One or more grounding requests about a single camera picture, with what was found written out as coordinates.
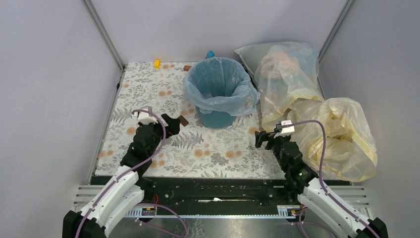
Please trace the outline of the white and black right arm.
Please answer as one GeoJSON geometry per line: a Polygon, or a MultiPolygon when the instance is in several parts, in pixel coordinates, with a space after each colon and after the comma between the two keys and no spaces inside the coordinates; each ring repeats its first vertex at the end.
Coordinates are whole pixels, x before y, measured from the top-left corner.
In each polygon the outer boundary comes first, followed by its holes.
{"type": "Polygon", "coordinates": [[[303,161],[298,145],[289,136],[275,136],[275,132],[255,132],[255,147],[266,142],[265,149],[271,150],[286,184],[281,198],[290,204],[301,203],[314,212],[325,223],[325,228],[336,238],[386,238],[388,230],[380,219],[371,219],[357,211],[339,197],[319,175],[303,161]]]}

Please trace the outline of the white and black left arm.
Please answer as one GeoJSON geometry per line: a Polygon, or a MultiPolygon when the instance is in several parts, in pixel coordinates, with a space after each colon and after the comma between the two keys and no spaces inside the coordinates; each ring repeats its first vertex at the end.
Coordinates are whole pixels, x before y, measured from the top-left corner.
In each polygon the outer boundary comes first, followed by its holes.
{"type": "Polygon", "coordinates": [[[134,110],[138,128],[123,156],[120,167],[100,192],[79,211],[63,218],[64,238],[106,238],[122,218],[139,203],[147,204],[154,196],[153,182],[143,177],[159,154],[166,139],[177,135],[188,122],[182,117],[160,117],[145,110],[134,110]]]}

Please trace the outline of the light blue plastic trash bag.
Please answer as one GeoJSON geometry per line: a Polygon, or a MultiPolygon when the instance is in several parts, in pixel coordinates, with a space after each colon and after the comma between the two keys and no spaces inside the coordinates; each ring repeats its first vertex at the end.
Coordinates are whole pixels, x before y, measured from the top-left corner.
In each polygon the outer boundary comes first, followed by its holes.
{"type": "Polygon", "coordinates": [[[224,57],[194,64],[183,79],[183,94],[185,101],[203,114],[218,111],[234,117],[252,114],[260,100],[260,93],[244,67],[224,57]]]}

